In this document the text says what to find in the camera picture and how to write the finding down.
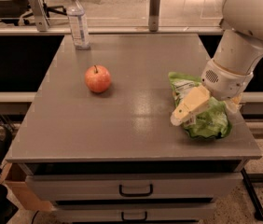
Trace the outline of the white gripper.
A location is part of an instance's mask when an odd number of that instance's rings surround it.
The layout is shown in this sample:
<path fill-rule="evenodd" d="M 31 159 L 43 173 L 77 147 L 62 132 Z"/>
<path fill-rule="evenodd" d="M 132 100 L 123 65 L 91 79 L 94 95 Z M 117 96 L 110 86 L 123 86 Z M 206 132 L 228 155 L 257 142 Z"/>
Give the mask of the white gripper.
<path fill-rule="evenodd" d="M 216 100 L 226 100 L 228 112 L 236 113 L 242 107 L 242 92 L 252 77 L 252 73 L 248 75 L 232 73 L 216 64 L 214 60 L 210 60 L 201 74 L 203 86 L 192 88 L 172 112 L 172 125 L 179 126 L 207 110 L 211 94 Z"/>

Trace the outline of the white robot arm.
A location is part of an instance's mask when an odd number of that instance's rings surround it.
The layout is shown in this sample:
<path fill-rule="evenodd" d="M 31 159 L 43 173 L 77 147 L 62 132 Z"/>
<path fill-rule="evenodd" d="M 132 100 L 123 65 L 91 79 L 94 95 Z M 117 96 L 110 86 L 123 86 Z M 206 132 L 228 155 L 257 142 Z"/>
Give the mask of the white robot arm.
<path fill-rule="evenodd" d="M 263 58 L 263 0 L 223 0 L 223 36 L 214 57 L 201 74 L 201 84 L 182 99 L 171 114 L 179 126 L 205 111 L 209 100 L 239 96 Z"/>

